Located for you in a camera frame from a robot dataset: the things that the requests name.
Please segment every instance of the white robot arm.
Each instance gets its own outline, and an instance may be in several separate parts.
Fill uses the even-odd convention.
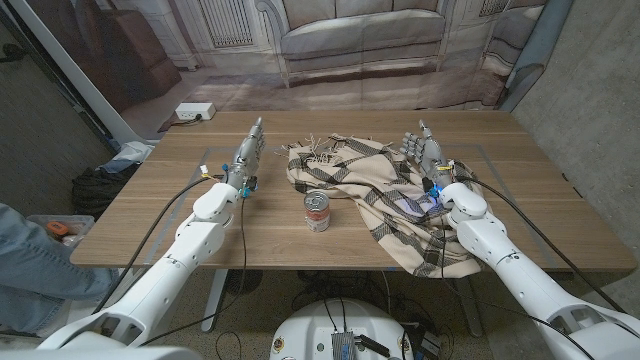
[[[451,209],[447,222],[457,230],[460,244],[498,274],[529,315],[567,334],[594,359],[637,359],[640,320],[578,299],[542,271],[511,242],[505,226],[487,211],[481,196],[448,180],[451,176],[445,173],[450,170],[442,167],[446,160],[440,147],[427,146],[435,140],[422,121],[420,126],[424,138],[407,133],[401,151],[413,157],[423,175],[442,189],[438,198]],[[535,324],[556,359],[589,358],[555,330]]]
[[[263,148],[262,119],[258,119],[223,182],[195,201],[193,213],[180,224],[162,258],[113,306],[63,327],[38,349],[136,347],[157,335],[153,332],[187,278],[222,246],[236,203],[255,189]]]

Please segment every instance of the person's leg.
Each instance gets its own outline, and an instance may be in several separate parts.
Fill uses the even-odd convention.
[[[0,286],[0,324],[14,331],[35,334],[58,313],[65,300]]]
[[[72,250],[0,204],[0,285],[61,299],[100,298],[117,278],[117,271],[79,268],[69,260]]]

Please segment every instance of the white power strip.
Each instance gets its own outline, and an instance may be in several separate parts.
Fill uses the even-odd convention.
[[[202,120],[211,120],[216,108],[212,103],[182,103],[176,109],[176,114],[180,120],[193,120],[198,114]]]

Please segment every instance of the food can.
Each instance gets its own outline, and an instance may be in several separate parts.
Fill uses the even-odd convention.
[[[327,230],[331,215],[329,197],[320,191],[312,191],[304,197],[304,207],[309,229],[315,232]]]

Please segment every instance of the checkered blanket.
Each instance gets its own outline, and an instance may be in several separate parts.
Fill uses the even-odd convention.
[[[449,278],[480,271],[447,225],[448,210],[425,194],[420,173],[389,146],[336,134],[322,144],[312,138],[309,146],[288,145],[287,178],[301,193],[320,190],[330,198],[353,199],[373,239],[415,276],[439,278],[443,266]],[[454,175],[474,176],[460,162]]]

